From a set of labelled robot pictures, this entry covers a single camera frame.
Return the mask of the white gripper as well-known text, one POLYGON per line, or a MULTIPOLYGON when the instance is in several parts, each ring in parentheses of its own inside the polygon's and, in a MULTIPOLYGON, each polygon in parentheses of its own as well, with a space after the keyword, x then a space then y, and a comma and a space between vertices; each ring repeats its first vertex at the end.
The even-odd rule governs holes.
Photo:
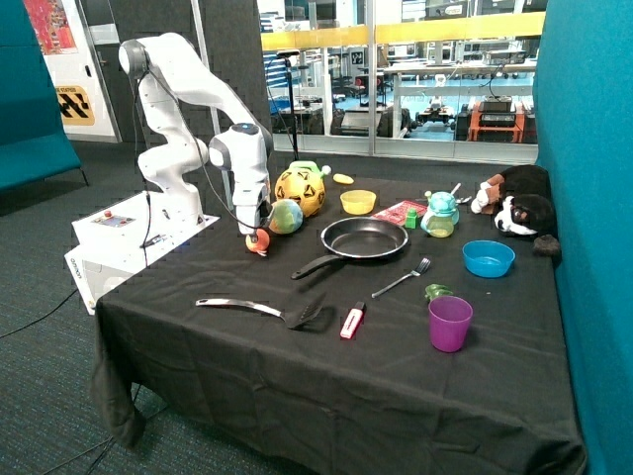
POLYGON ((272 216, 268 185, 236 185, 232 195, 239 231, 244 236, 254 236, 265 228, 272 216))

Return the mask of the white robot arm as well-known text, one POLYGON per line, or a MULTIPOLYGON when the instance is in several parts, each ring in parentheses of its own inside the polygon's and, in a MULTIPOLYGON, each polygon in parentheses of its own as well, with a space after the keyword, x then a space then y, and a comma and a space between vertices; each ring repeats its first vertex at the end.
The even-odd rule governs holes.
POLYGON ((211 163, 231 172, 239 231, 256 240, 257 231, 269 223, 272 213, 268 157, 273 140, 268 130, 178 34, 125 41, 119 61, 136 82, 147 125, 166 140, 143 152, 138 165, 143 176, 161 189, 171 221, 185 227, 202 220, 199 191, 183 176, 211 163), (203 142, 183 118, 181 103, 218 109, 230 118, 231 125, 210 142, 203 142))

